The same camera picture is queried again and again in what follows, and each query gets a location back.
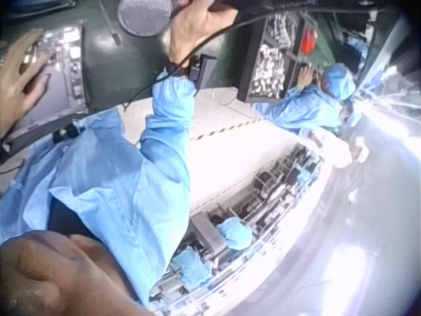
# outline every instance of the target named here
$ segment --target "white floor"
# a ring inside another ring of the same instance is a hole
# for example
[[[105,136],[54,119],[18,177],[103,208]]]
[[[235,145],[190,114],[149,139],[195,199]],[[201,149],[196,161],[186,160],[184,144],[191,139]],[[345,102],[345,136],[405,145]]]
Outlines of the white floor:
[[[248,185],[253,174],[295,145],[295,137],[261,120],[250,105],[235,99],[229,88],[203,90],[196,97],[188,159],[191,168],[191,212],[208,211]],[[137,143],[152,113],[151,100],[119,107],[126,137]],[[28,151],[0,167],[21,164]],[[0,175],[4,192],[16,172]]]

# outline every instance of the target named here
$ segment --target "finger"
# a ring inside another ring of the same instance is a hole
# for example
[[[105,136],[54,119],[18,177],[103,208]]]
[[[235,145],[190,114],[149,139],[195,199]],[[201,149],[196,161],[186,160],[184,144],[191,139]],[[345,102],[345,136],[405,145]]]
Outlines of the finger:
[[[214,2],[214,0],[193,0],[192,5],[198,9],[207,10]]]
[[[36,74],[41,70],[43,65],[47,63],[47,61],[55,54],[55,51],[49,53],[41,53],[38,57],[37,61],[34,62],[29,66],[28,69],[22,74],[22,76],[18,79],[18,89],[21,92],[28,82],[36,76]]]
[[[18,40],[19,45],[13,47],[13,49],[11,47],[9,50],[8,54],[11,54],[9,66],[18,70],[24,60],[25,53],[28,48],[32,46],[42,36],[42,34],[43,30],[33,30],[27,33],[22,41]]]
[[[34,33],[38,33],[38,32],[42,33],[42,31],[43,30],[40,28],[40,29],[34,29],[34,30],[30,30],[29,32],[26,32],[17,41],[15,41],[13,45],[10,46],[9,51],[16,51],[26,41],[26,39],[28,39],[28,37],[30,37]]]
[[[179,5],[180,7],[184,7],[188,4],[190,4],[190,0],[177,0],[177,5]]]
[[[23,104],[23,111],[26,114],[37,103],[40,97],[44,94],[50,75],[43,76],[35,85],[33,90],[25,97]]]
[[[237,13],[238,10],[226,6],[226,8],[222,11],[211,12],[209,14],[211,16],[212,23],[218,30],[221,30],[234,23]]]

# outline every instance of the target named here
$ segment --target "green workbench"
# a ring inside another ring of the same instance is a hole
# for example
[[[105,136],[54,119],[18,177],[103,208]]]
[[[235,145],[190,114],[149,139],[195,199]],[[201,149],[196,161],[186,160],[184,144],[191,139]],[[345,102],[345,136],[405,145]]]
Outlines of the green workbench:
[[[24,22],[5,25],[2,41],[8,44],[32,28],[50,30],[84,21],[84,78],[89,110],[108,109],[129,101],[143,86],[151,83],[164,68],[169,33],[139,38],[126,33],[118,23],[119,0],[103,0],[113,26],[122,39],[116,46],[97,0],[77,0],[76,7],[57,11]],[[210,42],[201,52],[218,58],[208,88],[235,86],[241,75],[247,51],[247,29],[238,29]],[[151,96],[145,92],[140,99]]]

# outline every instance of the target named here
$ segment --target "component tray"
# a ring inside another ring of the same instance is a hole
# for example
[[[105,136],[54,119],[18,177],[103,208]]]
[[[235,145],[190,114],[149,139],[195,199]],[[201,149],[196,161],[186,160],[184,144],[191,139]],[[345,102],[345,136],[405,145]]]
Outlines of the component tray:
[[[300,68],[299,52],[301,48],[301,42],[306,28],[315,28],[313,23],[310,23],[306,19],[305,15],[297,14],[299,18],[299,23],[295,36],[295,43],[292,47],[287,49],[282,49],[284,57],[284,90],[281,92],[279,99],[276,97],[267,97],[264,95],[251,95],[250,91],[253,84],[253,76],[255,74],[255,69],[257,66],[257,59],[259,57],[259,50],[262,44],[267,44],[270,47],[277,47],[278,43],[275,39],[271,38],[266,33],[266,25],[268,23],[268,17],[260,20],[253,24],[253,29],[251,31],[251,38],[249,48],[247,50],[247,56],[245,58],[245,63],[243,67],[243,72],[241,74],[241,79],[238,86],[237,98],[246,103],[255,103],[255,102],[277,102],[282,100],[288,89],[295,84],[298,76],[298,70]]]

